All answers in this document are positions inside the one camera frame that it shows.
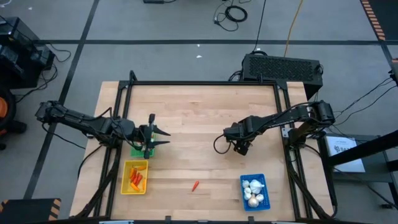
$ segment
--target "carrot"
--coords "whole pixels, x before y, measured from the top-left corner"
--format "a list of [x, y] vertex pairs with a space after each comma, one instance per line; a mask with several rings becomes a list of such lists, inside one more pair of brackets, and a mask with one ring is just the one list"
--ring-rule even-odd
[[140, 174], [138, 179], [137, 179], [136, 185], [139, 185], [139, 182], [141, 181], [141, 179], [142, 179], [142, 175]]
[[135, 191], [139, 191], [139, 188], [135, 184], [131, 183], [130, 185]]
[[130, 178], [132, 177], [132, 174], [134, 173], [134, 169], [133, 168], [131, 168], [131, 170], [130, 170]]
[[192, 192], [198, 187], [198, 185], [199, 181], [196, 181], [195, 184], [193, 185]]
[[133, 172], [132, 172], [132, 178], [135, 178], [137, 175], [137, 169], [134, 168]]
[[132, 174], [130, 175], [130, 181], [131, 182], [133, 182], [134, 181], [134, 179], [136, 178], [136, 176], [137, 176], [137, 169], [136, 168], [131, 168], [132, 170], [133, 170], [133, 172], [132, 172]]
[[147, 181], [146, 181], [146, 180], [147, 180], [147, 179], [144, 178], [144, 182], [142, 183], [142, 189], [143, 189], [143, 190], [145, 190], [146, 185], [147, 185]]
[[137, 170], [142, 171], [142, 170], [146, 170], [147, 167], [146, 166], [139, 166], [137, 167]]
[[138, 179], [139, 175], [140, 175], [140, 174], [139, 174], [139, 173], [137, 173], [137, 175], [135, 176], [134, 180], [132, 181], [132, 183], [133, 183], [133, 184], [136, 184], [136, 182], [137, 182], [137, 179]]

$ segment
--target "plastic container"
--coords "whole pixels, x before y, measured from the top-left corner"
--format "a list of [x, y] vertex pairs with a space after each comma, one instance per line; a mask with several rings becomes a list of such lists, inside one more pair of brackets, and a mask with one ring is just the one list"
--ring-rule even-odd
[[[142, 180], [138, 184], [138, 188], [140, 191], [135, 191], [130, 183], [130, 171], [133, 167], [145, 166], [146, 169], [142, 171], [138, 171], [142, 175]], [[147, 176], [148, 176], [148, 161], [125, 161], [124, 169], [123, 169], [123, 177], [122, 177], [122, 186], [121, 186], [121, 194], [123, 195], [142, 195], [147, 192]]]
[[[249, 206], [248, 201], [244, 199], [244, 189], [242, 187], [242, 182], [244, 180], [247, 180], [251, 182], [252, 180], [258, 180], [260, 183], [264, 184], [264, 187], [261, 189], [260, 194], [263, 194], [264, 200], [259, 203], [259, 206], [256, 208], [252, 208]], [[261, 211], [261, 210], [268, 210], [271, 208], [271, 204], [269, 202], [269, 197], [268, 197], [268, 190], [267, 190], [267, 184], [266, 184], [266, 178], [264, 177], [264, 174], [249, 174], [249, 175], [242, 175], [241, 176], [241, 191], [242, 191], [242, 201], [243, 201], [243, 207], [244, 210], [247, 212], [255, 212], [255, 211]]]

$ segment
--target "white paper sign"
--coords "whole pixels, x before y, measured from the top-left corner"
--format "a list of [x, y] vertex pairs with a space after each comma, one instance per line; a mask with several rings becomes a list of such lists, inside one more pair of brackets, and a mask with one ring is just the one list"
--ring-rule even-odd
[[[334, 156], [356, 146], [354, 139], [333, 136], [326, 137], [326, 144], [328, 146], [330, 156]], [[337, 165], [336, 168], [343, 172], [365, 172], [362, 159], [357, 159], [345, 164]]]

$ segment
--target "black equipment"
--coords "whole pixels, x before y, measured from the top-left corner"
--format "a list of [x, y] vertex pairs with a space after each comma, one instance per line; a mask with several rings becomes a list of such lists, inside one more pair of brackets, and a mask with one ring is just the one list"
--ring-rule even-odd
[[284, 112], [266, 117], [248, 116], [238, 123], [233, 123], [230, 128], [223, 131], [227, 142], [234, 145], [234, 151], [241, 155], [248, 153], [251, 142], [267, 129], [294, 122], [303, 122], [299, 128], [286, 129], [284, 137], [288, 145], [303, 147], [307, 135], [314, 133], [318, 128], [327, 128], [335, 122], [330, 104], [324, 101], [301, 103]]
[[54, 53], [18, 17], [0, 19], [0, 82], [10, 89], [33, 88], [42, 70], [50, 70]]
[[120, 140], [125, 140], [138, 151], [144, 152], [144, 158], [149, 159], [150, 151], [159, 144], [169, 141], [153, 141], [153, 133], [169, 136], [154, 125], [155, 114], [149, 115], [149, 124], [140, 125], [122, 118], [105, 118], [103, 115], [111, 111], [106, 110], [101, 116], [92, 117], [73, 110], [69, 110], [57, 101], [47, 101], [40, 104], [35, 116], [42, 123], [62, 123], [80, 130], [85, 135], [94, 136], [101, 145], [116, 147]]
[[323, 85], [318, 60], [246, 54], [241, 81], [271, 80], [286, 89], [286, 82], [303, 82], [309, 100]]

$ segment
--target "blue basket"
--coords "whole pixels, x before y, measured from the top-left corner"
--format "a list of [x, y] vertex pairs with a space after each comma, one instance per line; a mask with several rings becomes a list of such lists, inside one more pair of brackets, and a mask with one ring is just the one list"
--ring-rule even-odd
[[[244, 189], [242, 186], [242, 182], [244, 180], [251, 182], [254, 179], [256, 179], [260, 183], [264, 184], [264, 187], [261, 189], [261, 192], [260, 192], [260, 194], [263, 194], [264, 200], [261, 203], [259, 203], [259, 206], [257, 206], [257, 208], [250, 207], [248, 204], [248, 201], [244, 199]], [[242, 190], [243, 207], [244, 207], [245, 211], [254, 212], [254, 211], [268, 210], [271, 208], [271, 204], [270, 204], [269, 197], [268, 197], [266, 178], [264, 177], [264, 174], [242, 175], [240, 184], [241, 184], [241, 190]]]

